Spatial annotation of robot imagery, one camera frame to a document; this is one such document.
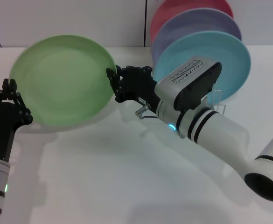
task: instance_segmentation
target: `tabletop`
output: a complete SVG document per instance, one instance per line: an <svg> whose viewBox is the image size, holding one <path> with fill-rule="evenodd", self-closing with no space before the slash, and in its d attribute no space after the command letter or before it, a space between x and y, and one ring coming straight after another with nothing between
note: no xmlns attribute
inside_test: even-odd
<svg viewBox="0 0 273 224"><path fill-rule="evenodd" d="M23 49L0 48L0 89ZM152 66L150 48L107 49L121 67ZM273 137L273 46L248 49L250 76L225 116L249 130L255 158ZM1 223L273 223L273 202L160 120L139 120L140 107L112 98L82 125L19 129Z"/></svg>

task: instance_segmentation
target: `cable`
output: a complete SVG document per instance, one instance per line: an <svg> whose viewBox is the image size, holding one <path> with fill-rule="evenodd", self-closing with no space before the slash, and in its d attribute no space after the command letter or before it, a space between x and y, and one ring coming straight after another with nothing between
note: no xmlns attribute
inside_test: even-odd
<svg viewBox="0 0 273 224"><path fill-rule="evenodd" d="M155 117L155 116L144 116L141 118L141 120L143 120L144 118L158 118L158 117Z"/></svg>

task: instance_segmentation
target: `plate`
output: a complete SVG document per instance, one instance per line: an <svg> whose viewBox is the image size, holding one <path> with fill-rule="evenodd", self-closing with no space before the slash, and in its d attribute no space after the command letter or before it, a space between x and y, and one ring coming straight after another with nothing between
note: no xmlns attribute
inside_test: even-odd
<svg viewBox="0 0 273 224"><path fill-rule="evenodd" d="M157 9L151 23L151 41L155 37L160 28L171 18L195 8L213 8L225 12L233 17L231 7L225 0L165 0Z"/></svg>
<svg viewBox="0 0 273 224"><path fill-rule="evenodd" d="M27 48L10 71L34 121L71 126L98 113L112 97L106 68L111 55L96 42L58 35Z"/></svg>
<svg viewBox="0 0 273 224"><path fill-rule="evenodd" d="M152 45L154 64L163 51L176 40L206 30L226 32L242 40L238 25L228 14L212 8L188 10L170 19L158 31Z"/></svg>
<svg viewBox="0 0 273 224"><path fill-rule="evenodd" d="M169 45L155 66L154 80L159 82L193 56L221 62L222 72L215 84L216 89L222 91L221 100L227 99L241 88L251 68L249 51L238 38L224 32L203 31Z"/></svg>

